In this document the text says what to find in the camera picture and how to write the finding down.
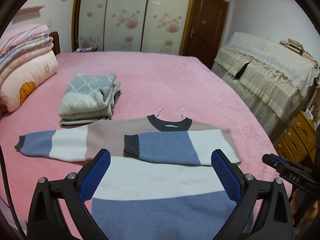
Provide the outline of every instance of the wardrobe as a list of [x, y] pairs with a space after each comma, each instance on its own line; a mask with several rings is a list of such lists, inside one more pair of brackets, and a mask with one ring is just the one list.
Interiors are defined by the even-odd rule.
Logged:
[[79, 47], [178, 55], [190, 0], [81, 0]]

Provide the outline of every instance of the white stripe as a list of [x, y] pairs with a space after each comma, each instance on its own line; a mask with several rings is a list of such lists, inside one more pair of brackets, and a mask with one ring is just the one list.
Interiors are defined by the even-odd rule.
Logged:
[[85, 160], [87, 151], [87, 126], [57, 130], [52, 136], [52, 149], [49, 157], [68, 162]]
[[231, 163], [240, 162], [221, 130], [188, 131], [188, 135], [202, 165], [211, 165], [212, 152], [217, 149], [222, 150]]
[[146, 200], [223, 191], [212, 167], [148, 163], [130, 157], [111, 157], [94, 198]]

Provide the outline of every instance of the ribbed collar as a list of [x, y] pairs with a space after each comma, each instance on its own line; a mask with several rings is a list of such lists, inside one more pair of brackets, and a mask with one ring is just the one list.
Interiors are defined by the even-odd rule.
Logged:
[[163, 121], [155, 117], [155, 115], [148, 116], [149, 122], [161, 132], [175, 132], [175, 131], [188, 131], [192, 120], [185, 118], [180, 122]]

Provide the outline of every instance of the sweater sleeve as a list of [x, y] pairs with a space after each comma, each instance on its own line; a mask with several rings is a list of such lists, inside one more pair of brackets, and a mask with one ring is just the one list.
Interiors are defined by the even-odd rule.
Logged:
[[124, 152], [155, 163], [211, 166], [212, 152], [221, 149], [232, 163], [239, 163], [230, 140], [230, 130], [147, 132], [125, 135]]
[[43, 156], [67, 162], [93, 159], [105, 148], [110, 120], [77, 128], [28, 133], [15, 148], [26, 156]]

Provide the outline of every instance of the brown wooden door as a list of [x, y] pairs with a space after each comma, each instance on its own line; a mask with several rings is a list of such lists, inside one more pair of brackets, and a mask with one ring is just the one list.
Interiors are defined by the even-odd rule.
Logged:
[[223, 0], [195, 0], [185, 56], [197, 57], [212, 68], [226, 21], [228, 3]]

